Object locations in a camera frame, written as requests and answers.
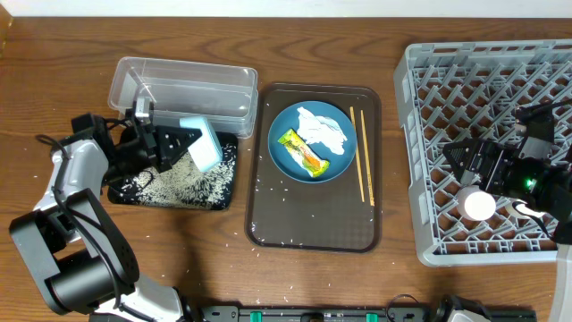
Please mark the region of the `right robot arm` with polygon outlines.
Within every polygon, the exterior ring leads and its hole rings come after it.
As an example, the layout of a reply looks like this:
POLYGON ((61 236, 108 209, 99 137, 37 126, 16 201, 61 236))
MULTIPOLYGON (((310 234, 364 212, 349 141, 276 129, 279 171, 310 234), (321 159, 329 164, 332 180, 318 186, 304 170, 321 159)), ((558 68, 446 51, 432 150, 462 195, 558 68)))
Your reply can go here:
POLYGON ((455 177, 463 181, 477 174, 479 188, 489 194, 511 198, 512 208, 545 213, 558 225, 550 239, 558 246, 557 282, 550 321, 571 319, 571 171, 551 165, 540 149, 528 156, 490 140, 463 140, 445 145, 442 154, 455 177))

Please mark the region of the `pink white cup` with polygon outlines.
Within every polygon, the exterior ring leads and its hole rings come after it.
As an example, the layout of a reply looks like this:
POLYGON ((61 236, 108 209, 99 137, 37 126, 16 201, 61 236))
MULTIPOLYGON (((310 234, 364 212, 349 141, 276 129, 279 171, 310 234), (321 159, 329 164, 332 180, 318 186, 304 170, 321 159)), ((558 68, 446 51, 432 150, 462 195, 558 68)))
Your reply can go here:
POLYGON ((477 186, 462 188, 456 195, 457 210, 468 220, 483 221, 491 218, 496 209, 494 197, 477 186))

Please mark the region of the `white tissue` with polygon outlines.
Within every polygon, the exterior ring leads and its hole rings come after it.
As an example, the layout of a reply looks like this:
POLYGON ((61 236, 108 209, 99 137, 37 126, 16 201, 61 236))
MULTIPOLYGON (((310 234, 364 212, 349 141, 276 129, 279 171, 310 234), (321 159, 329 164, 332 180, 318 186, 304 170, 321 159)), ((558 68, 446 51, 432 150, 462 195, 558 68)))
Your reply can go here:
POLYGON ((299 128, 296 133, 306 144, 324 144, 333 154, 343 155, 343 144, 348 140, 339 124, 332 118, 314 115, 306 108, 299 107, 299 128))

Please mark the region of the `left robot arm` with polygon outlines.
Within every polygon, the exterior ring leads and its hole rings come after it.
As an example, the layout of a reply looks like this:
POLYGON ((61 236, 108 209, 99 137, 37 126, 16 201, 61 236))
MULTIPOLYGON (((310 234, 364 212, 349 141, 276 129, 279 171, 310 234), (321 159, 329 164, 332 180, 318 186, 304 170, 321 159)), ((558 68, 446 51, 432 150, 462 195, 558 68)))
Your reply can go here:
POLYGON ((153 167, 172 168, 216 137, 204 116, 155 125, 151 117, 84 114, 73 134, 50 146, 54 170, 46 192, 9 233, 46 305, 92 321, 200 321, 202 312, 176 288, 139 272, 133 250, 100 202, 104 186, 153 167))

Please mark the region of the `white green cup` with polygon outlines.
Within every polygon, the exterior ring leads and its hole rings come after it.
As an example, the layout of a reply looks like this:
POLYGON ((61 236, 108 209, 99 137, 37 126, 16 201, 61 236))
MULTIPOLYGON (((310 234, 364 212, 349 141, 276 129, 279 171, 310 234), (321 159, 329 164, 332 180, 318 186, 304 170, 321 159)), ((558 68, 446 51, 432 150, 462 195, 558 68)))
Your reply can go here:
POLYGON ((517 219, 529 219, 531 217, 542 218, 545 212, 532 210, 528 205, 520 199, 513 200, 506 206, 507 212, 517 219))

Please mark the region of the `blue plate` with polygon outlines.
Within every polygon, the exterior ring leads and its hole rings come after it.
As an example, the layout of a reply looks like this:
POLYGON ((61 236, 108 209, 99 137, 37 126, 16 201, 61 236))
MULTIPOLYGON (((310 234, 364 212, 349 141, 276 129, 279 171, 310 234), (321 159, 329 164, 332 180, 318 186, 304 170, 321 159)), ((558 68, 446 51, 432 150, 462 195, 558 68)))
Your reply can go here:
POLYGON ((276 166, 290 178, 305 183, 322 183, 333 180, 345 172, 355 156, 357 137, 348 115, 337 106, 321 101, 302 101, 286 107, 273 120, 267 135, 267 146, 276 166), (304 107, 314 115, 332 118, 336 121, 348 138, 343 147, 343 155, 333 154, 324 144, 308 145, 320 158, 330 162, 329 168, 319 177, 312 178, 306 170, 302 169, 290 156, 287 149, 278 142, 278 139, 288 130, 296 131, 299 128, 299 107, 304 107))

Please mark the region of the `light blue rice bowl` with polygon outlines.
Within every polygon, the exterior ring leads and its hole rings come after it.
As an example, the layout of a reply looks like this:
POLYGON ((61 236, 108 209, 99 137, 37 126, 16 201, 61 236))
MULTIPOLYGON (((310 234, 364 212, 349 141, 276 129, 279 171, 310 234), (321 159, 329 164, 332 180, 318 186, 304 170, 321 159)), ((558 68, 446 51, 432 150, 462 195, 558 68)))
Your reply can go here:
POLYGON ((200 131, 200 136, 188 147, 188 152, 201 173, 208 172, 222 162, 223 151, 220 141, 205 116, 181 118, 180 127, 200 131))

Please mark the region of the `wooden chopstick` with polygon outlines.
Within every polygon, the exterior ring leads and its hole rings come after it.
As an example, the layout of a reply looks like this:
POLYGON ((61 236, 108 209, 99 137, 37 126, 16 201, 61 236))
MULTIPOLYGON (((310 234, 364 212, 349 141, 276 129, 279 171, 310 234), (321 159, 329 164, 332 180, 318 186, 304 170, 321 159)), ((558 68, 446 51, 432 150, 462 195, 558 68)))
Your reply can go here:
MULTIPOLYGON (((356 137, 357 137, 358 136, 358 130, 357 130, 357 126, 356 126, 356 117, 355 117, 354 107, 351 106, 349 108, 349 111, 350 111, 350 120, 352 122, 352 126, 353 126, 354 132, 356 133, 356 137)), ((359 189, 360 189, 360 197, 361 197, 362 203, 364 203, 365 202, 365 193, 364 193, 364 186, 363 186, 363 176, 362 176, 358 141, 356 143, 355 159, 356 159, 356 165, 357 165, 357 177, 358 177, 358 185, 359 185, 359 189)))
POLYGON ((372 207, 374 207, 374 187, 373 187, 373 180, 372 180, 372 173, 371 173, 371 166, 370 166, 370 158, 369 158, 369 149, 368 149, 368 141, 366 135, 366 122, 364 111, 360 110, 360 119, 361 119, 361 126, 362 126, 362 139, 363 139, 363 148, 366 158, 366 179, 367 179, 367 187, 368 187, 368 196, 369 202, 372 207))

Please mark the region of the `yellow green snack wrapper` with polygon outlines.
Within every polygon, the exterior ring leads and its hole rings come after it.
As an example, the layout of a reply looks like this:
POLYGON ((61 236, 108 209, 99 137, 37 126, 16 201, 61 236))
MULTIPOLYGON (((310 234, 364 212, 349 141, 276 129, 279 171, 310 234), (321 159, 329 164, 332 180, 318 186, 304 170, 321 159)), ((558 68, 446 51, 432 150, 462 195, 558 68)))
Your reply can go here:
POLYGON ((329 168, 330 162, 320 158, 293 129, 288 129, 278 142, 312 178, 321 176, 329 168))

